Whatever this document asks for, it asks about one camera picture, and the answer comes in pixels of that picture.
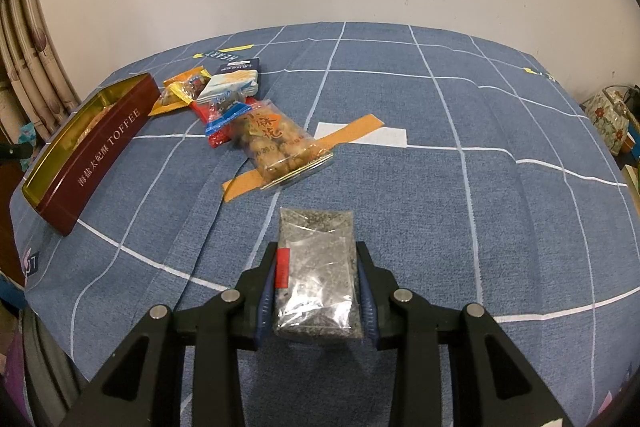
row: gray wrapped snack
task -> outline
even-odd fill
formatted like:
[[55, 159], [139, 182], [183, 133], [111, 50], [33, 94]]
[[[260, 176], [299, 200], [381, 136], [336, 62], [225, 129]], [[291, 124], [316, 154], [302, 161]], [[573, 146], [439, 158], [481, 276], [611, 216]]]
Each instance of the gray wrapped snack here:
[[362, 338], [353, 213], [281, 208], [278, 248], [288, 249], [289, 269], [288, 283], [276, 283], [275, 333], [298, 341]]

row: plaid tablecloth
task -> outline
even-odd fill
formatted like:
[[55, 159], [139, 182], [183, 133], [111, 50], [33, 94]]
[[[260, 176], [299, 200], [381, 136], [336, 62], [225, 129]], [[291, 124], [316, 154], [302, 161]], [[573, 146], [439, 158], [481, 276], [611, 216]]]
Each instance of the plaid tablecloth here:
[[[477, 301], [542, 375], [577, 426], [638, 368], [640, 230], [589, 120], [530, 55], [443, 30], [371, 23], [265, 28], [194, 42], [114, 72], [160, 84], [221, 48], [260, 58], [259, 96], [311, 134], [373, 113], [376, 139], [335, 149], [327, 169], [275, 194], [221, 203], [250, 169], [215, 150], [188, 109], [152, 119], [61, 238], [11, 203], [18, 251], [38, 252], [26, 295], [87, 377], [153, 304], [199, 305], [231, 287], [276, 239], [280, 206], [352, 209], [356, 237], [432, 303]], [[191, 364], [183, 386], [190, 423]], [[367, 343], [271, 337], [241, 353], [249, 425], [386, 425], [395, 355]], [[449, 377], [443, 425], [451, 422]]]

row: open tin box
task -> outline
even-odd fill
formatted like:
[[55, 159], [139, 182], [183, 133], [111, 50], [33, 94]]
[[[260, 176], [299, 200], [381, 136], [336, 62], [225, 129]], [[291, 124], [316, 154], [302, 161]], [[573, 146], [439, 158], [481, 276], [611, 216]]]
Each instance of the open tin box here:
[[[66, 122], [36, 160], [22, 193], [62, 235], [73, 230], [106, 172], [148, 121], [159, 96], [148, 73], [101, 89]], [[113, 107], [78, 144], [84, 130], [110, 105]]]

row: orange tape strip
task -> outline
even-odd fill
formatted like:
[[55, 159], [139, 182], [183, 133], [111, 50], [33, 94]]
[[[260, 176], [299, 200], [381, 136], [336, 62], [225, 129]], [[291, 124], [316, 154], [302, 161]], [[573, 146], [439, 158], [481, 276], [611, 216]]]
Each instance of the orange tape strip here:
[[[332, 132], [318, 141], [327, 147], [327, 149], [332, 149], [340, 143], [348, 143], [357, 140], [358, 138], [362, 138], [370, 132], [379, 129], [383, 125], [384, 123], [378, 118], [372, 114], [368, 114], [367, 116], [363, 116], [362, 118], [352, 121], [342, 129]], [[259, 188], [262, 185], [264, 185], [264, 180], [260, 174], [258, 174], [257, 170], [254, 169], [252, 171], [245, 172], [244, 174], [240, 174], [238, 177], [222, 184], [222, 188], [225, 191], [224, 200], [229, 202], [245, 192], [254, 190], [254, 188]]]

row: red sticker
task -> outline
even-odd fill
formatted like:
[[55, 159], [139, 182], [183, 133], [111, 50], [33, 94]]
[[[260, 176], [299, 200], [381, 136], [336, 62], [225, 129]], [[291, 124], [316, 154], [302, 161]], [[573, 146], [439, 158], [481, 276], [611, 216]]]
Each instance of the red sticker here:
[[289, 287], [289, 248], [276, 250], [276, 288]]

